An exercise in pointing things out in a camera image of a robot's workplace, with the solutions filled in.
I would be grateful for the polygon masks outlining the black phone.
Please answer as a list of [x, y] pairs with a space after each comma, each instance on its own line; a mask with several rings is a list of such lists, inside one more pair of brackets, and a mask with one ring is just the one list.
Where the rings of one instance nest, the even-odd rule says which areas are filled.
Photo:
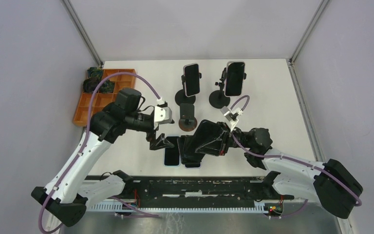
[[187, 151], [189, 153], [192, 153], [194, 152], [194, 150], [199, 147], [199, 146], [202, 146], [202, 145], [207, 145], [207, 144], [220, 144], [221, 143], [221, 140], [220, 141], [214, 141], [214, 142], [204, 142], [204, 128], [203, 128], [203, 123], [205, 121], [209, 121], [207, 119], [204, 119], [200, 122], [199, 126], [197, 127], [195, 133], [191, 136], [190, 138], [190, 142], [187, 143]]

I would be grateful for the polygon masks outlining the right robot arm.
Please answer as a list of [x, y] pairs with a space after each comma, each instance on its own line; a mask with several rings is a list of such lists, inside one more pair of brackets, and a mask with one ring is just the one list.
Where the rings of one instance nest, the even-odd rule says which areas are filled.
[[268, 172], [262, 194], [268, 199], [291, 195], [319, 203], [330, 214], [347, 219], [354, 207], [362, 205], [363, 187], [345, 166], [335, 160], [310, 161], [272, 147], [266, 128], [243, 132], [231, 130], [224, 122], [203, 120], [185, 154], [223, 156], [229, 148], [244, 150], [247, 162]]

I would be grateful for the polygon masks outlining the black folding phone stand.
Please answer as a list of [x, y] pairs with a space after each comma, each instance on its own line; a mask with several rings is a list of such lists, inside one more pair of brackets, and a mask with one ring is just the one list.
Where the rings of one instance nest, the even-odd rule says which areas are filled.
[[190, 142], [191, 136], [180, 136], [178, 138], [178, 148], [179, 148], [179, 153], [180, 153], [180, 161], [184, 165], [186, 163], [193, 163], [193, 162], [202, 162], [204, 158], [204, 154], [199, 154], [199, 153], [189, 153], [187, 151], [187, 143]]

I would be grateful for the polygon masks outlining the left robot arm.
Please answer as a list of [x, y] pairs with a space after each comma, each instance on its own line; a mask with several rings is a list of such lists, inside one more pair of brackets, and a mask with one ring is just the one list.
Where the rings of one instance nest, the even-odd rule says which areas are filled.
[[172, 110], [163, 99], [158, 99], [151, 114], [139, 111], [142, 94], [132, 88], [118, 92], [114, 102], [92, 115], [87, 131], [67, 163], [44, 187], [35, 187], [31, 196], [63, 225], [71, 227], [79, 222], [86, 210], [103, 200], [133, 194], [132, 178], [116, 171], [89, 187], [82, 184], [99, 158], [127, 130], [146, 133], [150, 150], [172, 148], [164, 134], [156, 136], [161, 124], [173, 124]]

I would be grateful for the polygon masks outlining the light blue cased phone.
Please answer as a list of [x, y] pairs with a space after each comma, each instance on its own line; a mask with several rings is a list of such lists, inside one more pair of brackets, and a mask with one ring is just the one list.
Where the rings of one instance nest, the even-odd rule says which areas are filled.
[[180, 153], [178, 148], [178, 136], [167, 137], [167, 140], [174, 145], [172, 148], [166, 148], [164, 154], [164, 165], [166, 167], [178, 167], [180, 165]]

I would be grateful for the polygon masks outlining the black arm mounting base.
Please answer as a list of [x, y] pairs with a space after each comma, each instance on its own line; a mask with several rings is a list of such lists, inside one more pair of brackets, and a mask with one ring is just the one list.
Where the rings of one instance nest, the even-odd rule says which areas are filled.
[[251, 208], [254, 202], [292, 200], [257, 177], [134, 176], [118, 195], [141, 208]]

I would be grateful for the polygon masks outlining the brown round base stand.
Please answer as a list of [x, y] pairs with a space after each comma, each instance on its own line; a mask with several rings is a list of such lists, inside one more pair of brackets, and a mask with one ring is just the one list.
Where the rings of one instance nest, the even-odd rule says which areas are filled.
[[191, 132], [197, 127], [197, 119], [195, 117], [195, 107], [193, 104], [180, 104], [179, 127], [185, 132]]

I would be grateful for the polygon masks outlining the lilac cased phone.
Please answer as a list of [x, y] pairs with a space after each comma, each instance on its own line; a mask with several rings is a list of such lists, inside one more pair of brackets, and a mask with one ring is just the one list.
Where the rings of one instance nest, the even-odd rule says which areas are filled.
[[187, 169], [198, 169], [201, 167], [201, 163], [200, 162], [186, 163], [184, 164], [184, 166]]

